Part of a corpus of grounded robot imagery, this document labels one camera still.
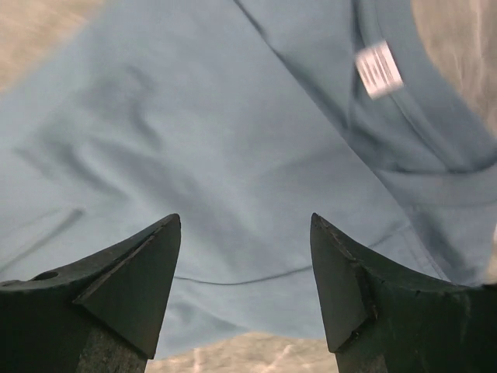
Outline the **blue t shirt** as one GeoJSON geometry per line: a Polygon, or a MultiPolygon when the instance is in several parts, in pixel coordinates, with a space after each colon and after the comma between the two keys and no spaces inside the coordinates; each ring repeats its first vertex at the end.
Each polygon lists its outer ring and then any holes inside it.
{"type": "Polygon", "coordinates": [[[408,1],[111,1],[2,96],[1,279],[171,213],[159,357],[249,331],[321,338],[311,215],[481,284],[496,140],[408,1]]]}

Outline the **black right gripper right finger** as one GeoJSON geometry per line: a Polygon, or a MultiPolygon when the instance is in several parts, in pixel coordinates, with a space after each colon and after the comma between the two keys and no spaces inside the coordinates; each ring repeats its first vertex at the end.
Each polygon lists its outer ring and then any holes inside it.
{"type": "Polygon", "coordinates": [[[310,245],[328,350],[341,372],[495,372],[495,285],[410,270],[317,214],[310,245]]]}

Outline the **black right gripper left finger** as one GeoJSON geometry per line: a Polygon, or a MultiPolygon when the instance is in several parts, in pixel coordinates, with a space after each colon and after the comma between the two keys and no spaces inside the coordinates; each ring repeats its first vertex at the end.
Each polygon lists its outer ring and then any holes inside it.
{"type": "Polygon", "coordinates": [[[1,284],[3,372],[143,372],[181,242],[171,214],[91,256],[1,284]]]}

